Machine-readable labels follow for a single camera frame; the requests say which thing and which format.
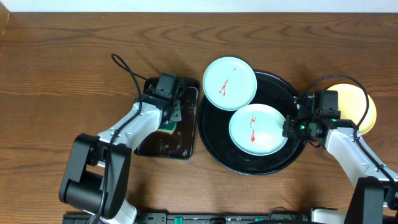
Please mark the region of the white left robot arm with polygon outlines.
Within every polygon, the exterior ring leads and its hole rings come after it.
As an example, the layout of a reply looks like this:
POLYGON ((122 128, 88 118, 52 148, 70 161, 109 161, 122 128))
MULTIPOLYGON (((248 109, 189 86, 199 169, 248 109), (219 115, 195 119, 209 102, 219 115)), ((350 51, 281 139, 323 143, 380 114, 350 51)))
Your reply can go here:
POLYGON ((91 214, 88 223, 134 223, 137 208, 126 200, 131 154, 179 111, 179 100, 151 96, 134 103, 125 117, 102 133, 77 136, 58 193, 60 201, 91 214))

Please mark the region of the green yellow sponge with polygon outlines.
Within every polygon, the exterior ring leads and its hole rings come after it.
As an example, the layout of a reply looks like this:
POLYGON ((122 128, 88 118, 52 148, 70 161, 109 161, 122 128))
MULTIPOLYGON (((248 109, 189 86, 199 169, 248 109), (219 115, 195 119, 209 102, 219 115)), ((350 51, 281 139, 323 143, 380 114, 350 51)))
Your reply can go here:
POLYGON ((177 127, 177 123, 174 121, 169 121, 168 123, 162 124, 157 132, 160 133, 167 133, 167 134, 173 134, 175 129, 177 127))

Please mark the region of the yellow plate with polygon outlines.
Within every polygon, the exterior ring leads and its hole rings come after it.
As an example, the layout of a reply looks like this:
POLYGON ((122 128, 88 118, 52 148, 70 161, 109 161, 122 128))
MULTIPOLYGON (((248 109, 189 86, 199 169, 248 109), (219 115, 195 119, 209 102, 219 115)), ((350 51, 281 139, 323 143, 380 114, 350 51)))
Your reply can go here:
MULTIPOLYGON (((341 111, 341 119, 350 119, 358 124, 366 109, 366 99, 362 89, 354 85, 340 83, 329 87, 328 90, 338 92, 338 109, 341 111)), ((376 105, 370 96, 368 98, 368 113, 359 126, 361 134, 368 133, 375 125, 377 118, 376 105)))

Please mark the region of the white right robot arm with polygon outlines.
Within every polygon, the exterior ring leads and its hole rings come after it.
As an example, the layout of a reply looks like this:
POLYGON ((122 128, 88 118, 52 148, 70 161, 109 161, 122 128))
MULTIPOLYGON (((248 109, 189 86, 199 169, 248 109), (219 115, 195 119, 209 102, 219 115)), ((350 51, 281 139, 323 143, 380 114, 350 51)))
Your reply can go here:
POLYGON ((397 210, 397 173, 388 168, 364 141, 351 120, 286 118, 282 135, 317 140, 340 164, 354 185, 345 223, 397 223, 383 207, 397 210))

